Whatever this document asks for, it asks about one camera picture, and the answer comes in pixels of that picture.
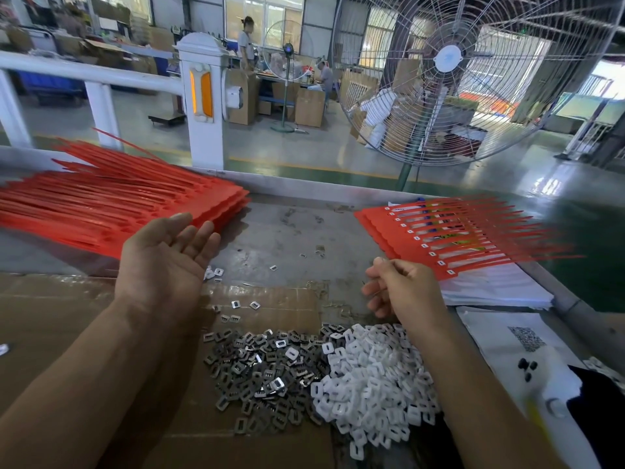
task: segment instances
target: right hand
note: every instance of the right hand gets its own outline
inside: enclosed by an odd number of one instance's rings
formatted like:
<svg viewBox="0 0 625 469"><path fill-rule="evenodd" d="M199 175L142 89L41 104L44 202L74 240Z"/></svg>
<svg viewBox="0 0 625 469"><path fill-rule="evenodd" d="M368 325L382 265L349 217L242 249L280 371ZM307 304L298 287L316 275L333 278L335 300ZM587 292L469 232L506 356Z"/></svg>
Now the right hand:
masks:
<svg viewBox="0 0 625 469"><path fill-rule="evenodd" d="M365 296L374 295L368 308L378 318L395 314L407 331L414 334L449 325L451 319L441 287L430 267L377 257L365 273L371 281L361 291Z"/></svg>

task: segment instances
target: small fan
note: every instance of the small fan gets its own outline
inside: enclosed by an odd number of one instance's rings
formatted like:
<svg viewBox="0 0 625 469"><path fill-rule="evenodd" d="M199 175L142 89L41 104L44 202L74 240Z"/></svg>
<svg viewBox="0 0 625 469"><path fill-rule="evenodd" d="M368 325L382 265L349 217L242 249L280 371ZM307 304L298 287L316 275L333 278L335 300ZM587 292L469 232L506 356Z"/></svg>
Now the small fan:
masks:
<svg viewBox="0 0 625 469"><path fill-rule="evenodd" d="M404 163L403 189L413 165L478 161L540 130L604 55L624 4L340 0L341 108L371 147Z"/></svg>
<svg viewBox="0 0 625 469"><path fill-rule="evenodd" d="M301 44L312 46L312 40L308 33L302 31L300 23L283 19L270 26L262 44L262 58L268 70L285 83L282 121L271 129L280 133L293 133L295 129L285 124L288 86L289 83L300 82L300 79L314 72L312 61L302 62L304 57L296 58Z"/></svg>

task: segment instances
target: left hand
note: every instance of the left hand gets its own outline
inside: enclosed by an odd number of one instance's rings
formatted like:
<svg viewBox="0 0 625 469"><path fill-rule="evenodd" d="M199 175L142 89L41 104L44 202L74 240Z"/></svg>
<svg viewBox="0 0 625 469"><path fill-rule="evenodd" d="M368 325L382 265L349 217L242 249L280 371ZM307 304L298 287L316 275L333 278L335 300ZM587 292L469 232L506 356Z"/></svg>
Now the left hand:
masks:
<svg viewBox="0 0 625 469"><path fill-rule="evenodd" d="M191 214L176 214L145 225L124 244L115 299L155 318L167 329L198 304L204 272L218 252L212 222L199 230Z"/></svg>

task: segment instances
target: orange reflector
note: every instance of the orange reflector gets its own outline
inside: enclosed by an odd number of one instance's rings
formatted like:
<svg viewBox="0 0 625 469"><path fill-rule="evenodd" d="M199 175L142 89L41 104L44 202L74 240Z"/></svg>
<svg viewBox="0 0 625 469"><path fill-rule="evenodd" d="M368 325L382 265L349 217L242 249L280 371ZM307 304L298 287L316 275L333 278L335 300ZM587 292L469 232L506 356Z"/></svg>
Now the orange reflector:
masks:
<svg viewBox="0 0 625 469"><path fill-rule="evenodd" d="M207 117L213 117L213 88L211 86L211 73L202 76L202 110Z"/></svg>
<svg viewBox="0 0 625 469"><path fill-rule="evenodd" d="M191 99L193 100L193 113L197 114L198 113L198 102L197 102L196 96L195 96L195 76L193 75L192 71L189 72L189 76L191 77Z"/></svg>

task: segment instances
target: fan hub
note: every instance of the fan hub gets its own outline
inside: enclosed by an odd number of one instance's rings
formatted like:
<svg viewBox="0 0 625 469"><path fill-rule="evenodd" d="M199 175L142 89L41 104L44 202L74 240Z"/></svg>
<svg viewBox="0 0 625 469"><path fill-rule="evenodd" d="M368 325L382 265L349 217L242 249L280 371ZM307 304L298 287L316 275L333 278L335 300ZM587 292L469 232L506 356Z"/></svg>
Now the fan hub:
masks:
<svg viewBox="0 0 625 469"><path fill-rule="evenodd" d="M463 60L460 48L454 44L448 44L434 57L434 65L440 72L451 72L458 67Z"/></svg>

